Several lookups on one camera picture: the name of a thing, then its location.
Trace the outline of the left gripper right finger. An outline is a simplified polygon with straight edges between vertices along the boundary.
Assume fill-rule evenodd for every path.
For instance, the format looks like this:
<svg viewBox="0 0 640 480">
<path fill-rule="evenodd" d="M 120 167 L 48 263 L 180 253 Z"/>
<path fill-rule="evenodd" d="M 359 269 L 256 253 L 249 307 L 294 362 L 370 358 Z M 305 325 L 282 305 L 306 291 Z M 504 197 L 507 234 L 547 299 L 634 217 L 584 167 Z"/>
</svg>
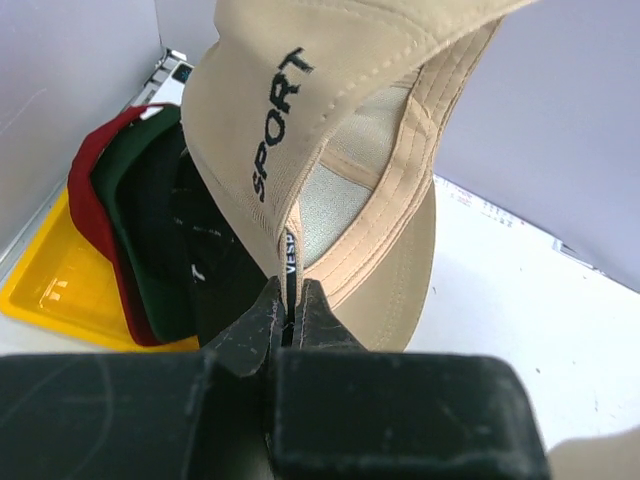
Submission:
<svg viewBox="0 0 640 480">
<path fill-rule="evenodd" d="M 287 323 L 287 346 L 294 349 L 366 350 L 334 315 L 321 283 L 311 279 L 303 282 L 299 304 Z"/>
</svg>

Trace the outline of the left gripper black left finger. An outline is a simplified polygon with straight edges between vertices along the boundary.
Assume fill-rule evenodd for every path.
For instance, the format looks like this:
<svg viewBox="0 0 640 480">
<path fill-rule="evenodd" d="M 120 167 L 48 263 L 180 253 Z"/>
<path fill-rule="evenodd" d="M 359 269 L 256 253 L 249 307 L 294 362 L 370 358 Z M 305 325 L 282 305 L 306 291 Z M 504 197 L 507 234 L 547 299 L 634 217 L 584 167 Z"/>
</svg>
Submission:
<svg viewBox="0 0 640 480">
<path fill-rule="evenodd" d="M 280 281 L 272 277 L 255 303 L 201 350 L 234 376 L 257 375 L 280 347 L 284 322 Z"/>
</svg>

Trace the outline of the beige cap black letter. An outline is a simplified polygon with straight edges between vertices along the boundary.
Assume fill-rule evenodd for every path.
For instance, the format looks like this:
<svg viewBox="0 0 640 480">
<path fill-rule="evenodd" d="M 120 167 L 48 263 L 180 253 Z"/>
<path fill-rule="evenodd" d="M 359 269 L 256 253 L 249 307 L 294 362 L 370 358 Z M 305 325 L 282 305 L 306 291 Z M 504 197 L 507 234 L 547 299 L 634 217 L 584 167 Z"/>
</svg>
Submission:
<svg viewBox="0 0 640 480">
<path fill-rule="evenodd" d="M 367 349 L 401 351 L 429 290 L 433 169 L 517 1 L 220 1 L 186 83 L 187 147 L 288 310 L 318 281 Z"/>
</svg>

